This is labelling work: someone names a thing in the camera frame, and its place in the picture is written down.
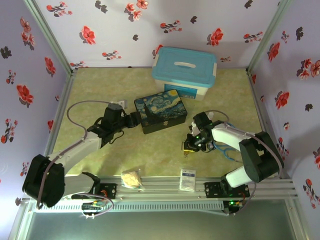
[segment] starry night tin box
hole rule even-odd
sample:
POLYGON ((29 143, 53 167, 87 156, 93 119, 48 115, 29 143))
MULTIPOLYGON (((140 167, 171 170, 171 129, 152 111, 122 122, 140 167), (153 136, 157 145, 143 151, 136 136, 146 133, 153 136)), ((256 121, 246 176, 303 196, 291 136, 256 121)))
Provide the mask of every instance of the starry night tin box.
POLYGON ((136 99, 134 105, 144 134, 183 124, 188 114, 175 89, 136 99))

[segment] white plastic container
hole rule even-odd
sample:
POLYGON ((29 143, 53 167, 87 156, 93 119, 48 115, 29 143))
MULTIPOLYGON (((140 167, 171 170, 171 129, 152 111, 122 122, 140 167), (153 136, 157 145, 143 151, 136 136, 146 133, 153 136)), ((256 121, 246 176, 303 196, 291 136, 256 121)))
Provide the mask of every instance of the white plastic container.
POLYGON ((177 90, 181 98, 203 100, 216 79, 214 54, 162 47, 155 57, 152 77, 159 92, 177 90))

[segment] starry night painting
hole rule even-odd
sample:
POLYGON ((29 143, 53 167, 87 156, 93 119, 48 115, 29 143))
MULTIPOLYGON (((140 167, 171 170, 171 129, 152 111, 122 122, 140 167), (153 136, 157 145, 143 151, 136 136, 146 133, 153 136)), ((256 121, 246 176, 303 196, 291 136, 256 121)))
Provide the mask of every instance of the starry night painting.
POLYGON ((184 119, 187 111, 176 90, 165 91, 155 95, 136 99, 135 107, 141 114, 141 125, 147 127, 150 125, 161 124, 162 126, 174 126, 174 119, 184 119))

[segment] plastic bag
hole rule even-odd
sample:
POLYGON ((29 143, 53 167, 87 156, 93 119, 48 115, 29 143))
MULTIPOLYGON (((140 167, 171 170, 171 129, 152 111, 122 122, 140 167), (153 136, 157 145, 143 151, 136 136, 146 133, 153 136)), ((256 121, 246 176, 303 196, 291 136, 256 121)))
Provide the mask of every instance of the plastic bag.
POLYGON ((144 189, 140 179, 140 169, 123 171, 121 173, 121 183, 122 186, 129 189, 144 189))
POLYGON ((181 168, 179 189, 194 192, 196 190, 196 170, 181 168))

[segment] robotic arm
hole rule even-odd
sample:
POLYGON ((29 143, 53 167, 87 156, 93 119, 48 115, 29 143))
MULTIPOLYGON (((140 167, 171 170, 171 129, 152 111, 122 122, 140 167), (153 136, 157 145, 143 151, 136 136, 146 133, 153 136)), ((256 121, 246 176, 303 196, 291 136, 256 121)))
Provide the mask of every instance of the robotic arm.
MULTIPOLYGON (((65 177, 66 173, 90 153, 107 143, 112 144, 117 139, 112 141, 116 133, 123 133, 124 128, 136 127, 140 122, 141 116, 138 112, 127 115, 120 105, 110 103, 104 116, 98 118, 79 141, 61 152, 34 157, 22 190, 34 199, 39 198, 48 208, 68 195, 99 194, 100 179, 97 176, 83 172, 78 176, 65 177)), ((276 172, 281 172, 284 166, 266 132, 248 133, 222 121, 212 122, 205 112, 193 118, 190 130, 192 134, 188 134, 183 143, 185 153, 212 151, 215 149, 214 142, 225 143, 241 152, 243 166, 221 177, 219 191, 225 194, 247 183, 258 183, 276 172)))
POLYGON ((284 167, 275 145, 264 131, 254 134, 222 121, 212 122, 205 112, 197 114, 189 128, 192 133, 183 143, 183 150, 187 153, 210 152, 215 149, 214 142, 222 142, 240 151, 243 166, 221 177, 221 189, 225 192, 251 182, 259 183, 281 172, 284 167))
POLYGON ((140 124, 141 118, 138 112, 127 115, 123 108, 115 103, 110 103, 105 109, 104 116, 95 121, 94 125, 87 129, 84 138, 76 141, 61 152, 49 156, 37 155, 33 158, 26 175, 22 190, 34 199, 42 192, 41 203, 48 208, 54 206, 62 197, 77 194, 98 194, 100 179, 89 173, 83 172, 78 176, 65 177, 66 173, 84 157, 102 148, 111 142, 116 133, 124 128, 134 128, 140 124), (51 164, 45 184, 41 189, 44 172, 51 164))

